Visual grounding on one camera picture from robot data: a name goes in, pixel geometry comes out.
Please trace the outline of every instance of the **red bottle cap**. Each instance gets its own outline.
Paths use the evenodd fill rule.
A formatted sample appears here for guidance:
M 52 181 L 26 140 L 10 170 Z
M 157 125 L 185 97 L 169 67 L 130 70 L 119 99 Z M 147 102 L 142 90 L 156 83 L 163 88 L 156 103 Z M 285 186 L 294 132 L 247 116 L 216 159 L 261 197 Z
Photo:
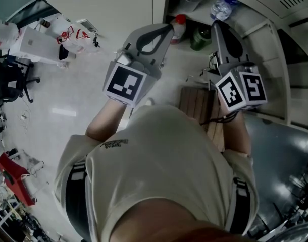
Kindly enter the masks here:
M 62 35 L 61 35 L 63 38 L 67 38 L 69 36 L 69 34 L 67 32 L 62 32 Z
M 178 24 L 184 24 L 186 21 L 186 16 L 184 14 L 178 14 L 175 20 Z

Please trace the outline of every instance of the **plastic bottle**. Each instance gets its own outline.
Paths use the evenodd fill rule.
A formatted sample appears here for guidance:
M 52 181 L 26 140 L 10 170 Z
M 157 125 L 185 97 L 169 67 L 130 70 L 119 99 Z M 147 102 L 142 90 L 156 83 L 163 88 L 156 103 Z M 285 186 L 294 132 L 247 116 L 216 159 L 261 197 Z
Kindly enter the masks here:
M 79 53 L 84 51 L 84 47 L 77 44 L 77 42 L 74 39 L 69 37 L 68 32 L 63 32 L 61 37 L 63 39 L 63 41 L 62 41 L 63 47 L 67 51 L 74 53 L 74 54 L 79 54 Z
M 210 26 L 201 25 L 193 33 L 191 48 L 195 51 L 202 50 L 205 46 L 211 44 Z
M 186 29 L 186 17 L 184 14 L 178 14 L 171 22 L 174 28 L 174 35 L 171 44 L 179 44 Z
M 210 16 L 213 20 L 225 21 L 238 4 L 237 0 L 217 0 L 211 6 Z
M 18 28 L 16 24 L 4 22 L 0 19 L 0 49 L 8 49 L 18 39 Z

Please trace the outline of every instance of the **person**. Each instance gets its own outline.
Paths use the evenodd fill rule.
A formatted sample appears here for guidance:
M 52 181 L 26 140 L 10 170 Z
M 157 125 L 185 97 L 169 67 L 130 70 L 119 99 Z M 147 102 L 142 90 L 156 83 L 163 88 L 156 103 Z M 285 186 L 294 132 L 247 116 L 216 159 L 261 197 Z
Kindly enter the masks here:
M 84 241 L 247 241 L 224 230 L 235 176 L 250 194 L 243 234 L 258 210 L 243 114 L 223 124 L 221 154 L 172 106 L 143 106 L 116 132 L 125 109 L 109 99 L 59 161 L 55 200 Z

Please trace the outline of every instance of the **office chair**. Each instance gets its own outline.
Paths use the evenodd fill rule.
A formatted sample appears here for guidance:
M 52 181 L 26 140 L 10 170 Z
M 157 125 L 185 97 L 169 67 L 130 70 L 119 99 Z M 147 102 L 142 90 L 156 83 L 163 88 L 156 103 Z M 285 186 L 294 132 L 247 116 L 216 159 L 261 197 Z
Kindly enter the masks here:
M 22 73 L 23 67 L 19 67 L 18 64 L 27 67 L 25 73 Z M 33 102 L 30 99 L 27 84 L 31 82 L 40 82 L 40 78 L 36 77 L 28 80 L 28 74 L 34 64 L 23 64 L 15 60 L 9 60 L 8 57 L 1 63 L 0 62 L 0 102 L 13 102 L 18 97 L 23 97 L 23 91 L 30 103 Z M 16 81 L 16 87 L 8 87 L 8 82 Z

